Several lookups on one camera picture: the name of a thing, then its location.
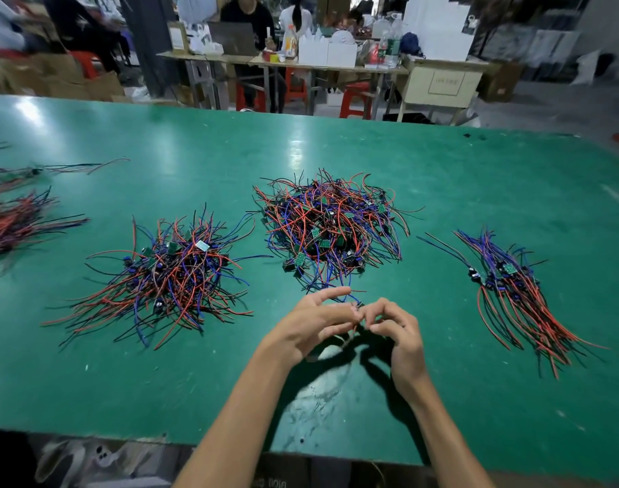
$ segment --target concrete floor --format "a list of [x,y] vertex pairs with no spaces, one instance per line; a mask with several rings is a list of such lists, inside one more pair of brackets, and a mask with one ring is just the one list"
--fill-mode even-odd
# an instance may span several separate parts
[[[380,105],[382,119],[386,104]],[[408,106],[407,112],[427,114],[427,106]],[[397,112],[393,106],[392,113]],[[289,103],[285,113],[305,114],[300,102]],[[485,103],[474,99],[468,114],[479,116],[482,128],[532,130],[580,135],[619,155],[619,144],[612,135],[619,132],[619,85],[595,81],[592,86],[569,86],[544,82],[519,82],[510,103]],[[338,118],[339,108],[317,99],[316,116]],[[437,108],[433,120],[449,123],[452,110]]]

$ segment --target wire bundle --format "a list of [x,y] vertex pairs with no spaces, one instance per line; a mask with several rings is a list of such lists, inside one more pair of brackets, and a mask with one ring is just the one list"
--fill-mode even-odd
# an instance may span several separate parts
[[[488,229],[484,229],[478,238],[470,237],[460,230],[453,233],[479,256],[485,272],[483,277],[463,254],[452,246],[429,233],[426,234],[440,245],[419,236],[418,238],[449,253],[468,267],[468,276],[479,285],[477,291],[479,315],[493,336],[506,349],[510,350],[510,347],[505,341],[524,349],[517,335],[523,336],[539,356],[545,356],[550,361],[554,376],[558,378],[556,363],[571,365],[567,356],[570,352],[584,356],[574,344],[601,347],[576,337],[549,311],[546,299],[540,290],[540,281],[533,274],[533,266],[546,260],[529,264],[527,254],[532,252],[526,251],[525,248],[513,249],[515,245],[509,246],[507,251],[501,250],[491,241],[494,234]],[[484,310],[481,309],[482,297]]]
[[62,232],[63,229],[89,221],[82,215],[44,221],[45,209],[58,203],[56,198],[50,198],[49,195],[50,190],[39,195],[32,192],[9,202],[0,202],[0,254],[23,243],[40,243],[29,240],[30,237]]
[[130,159],[114,159],[108,163],[52,164],[49,166],[32,166],[19,169],[0,168],[0,193],[28,185],[44,171],[50,173],[91,174],[93,171],[115,163],[116,161],[130,161]]
[[400,219],[405,235],[409,229],[401,212],[383,188],[361,185],[354,179],[333,179],[325,170],[306,185],[302,174],[293,181],[269,180],[273,194],[254,190],[263,203],[268,247],[283,254],[285,270],[293,271],[306,291],[350,284],[355,270],[385,260],[402,260],[394,221]]
[[[184,218],[173,223],[160,219],[155,236],[133,220],[132,250],[108,250],[88,257],[128,253],[122,259],[124,269],[118,274],[108,274],[86,263],[96,272],[113,278],[101,291],[71,305],[73,312],[70,316],[44,325],[68,322],[71,335],[61,343],[63,345],[104,324],[131,318],[133,324],[115,342],[136,333],[143,345],[149,347],[151,336],[162,329],[158,328],[159,322],[165,321],[169,330],[154,348],[158,349],[175,328],[203,332],[207,313],[222,322],[232,320],[235,315],[251,315],[252,311],[231,308],[246,290],[230,293],[222,287],[222,280],[229,278],[248,286],[245,280],[233,274],[234,267],[241,269],[237,262],[271,257],[229,257],[232,244],[253,232],[255,222],[248,233],[239,234],[253,214],[244,215],[240,223],[227,233],[224,233],[227,230],[224,222],[216,222],[212,214],[206,219],[205,215],[205,208],[199,219],[194,212],[188,228],[182,224]],[[138,231],[150,241],[140,253],[136,252]]]

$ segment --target green table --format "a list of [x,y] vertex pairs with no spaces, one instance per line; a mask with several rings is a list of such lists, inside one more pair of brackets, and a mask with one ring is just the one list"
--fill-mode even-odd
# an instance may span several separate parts
[[[0,166],[131,159],[42,180],[61,198],[54,216],[92,221],[0,259],[0,428],[197,443],[261,337],[302,296],[281,260],[244,263],[253,318],[208,320],[203,337],[180,332],[159,351],[137,338],[113,344],[124,323],[59,350],[64,329],[39,324],[67,313],[47,307],[100,288],[93,280],[106,278],[84,259],[130,247],[131,215],[154,227],[208,202],[232,224],[254,208],[260,176],[325,167],[373,173],[370,184],[394,188],[400,208],[425,205],[414,233],[458,243],[450,230],[488,224],[500,244],[550,259],[537,276],[554,314],[611,348],[560,381],[546,366],[539,377],[531,352],[497,343],[460,262],[413,236],[401,240],[400,264],[371,267],[353,286],[418,316],[432,378],[485,467],[619,478],[619,161],[598,147],[561,135],[6,96],[0,140],[13,144]],[[266,253],[264,238],[258,222],[234,254]],[[355,344],[294,370],[268,448],[421,464],[418,430],[371,358],[379,343]]]

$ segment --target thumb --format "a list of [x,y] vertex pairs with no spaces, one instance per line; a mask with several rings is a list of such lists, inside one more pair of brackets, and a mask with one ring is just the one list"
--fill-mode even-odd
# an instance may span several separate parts
[[338,323],[359,323],[362,316],[359,310],[350,303],[335,303],[316,307],[316,315],[321,321],[321,327],[329,327]]
[[393,320],[384,320],[381,323],[374,323],[370,327],[373,334],[379,336],[390,337],[396,344],[400,343],[404,329],[396,324]]

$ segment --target wall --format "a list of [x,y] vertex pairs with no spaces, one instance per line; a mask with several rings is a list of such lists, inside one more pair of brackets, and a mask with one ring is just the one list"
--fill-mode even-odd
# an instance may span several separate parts
[[619,0],[590,0],[577,29],[582,34],[575,53],[600,49],[619,57]]

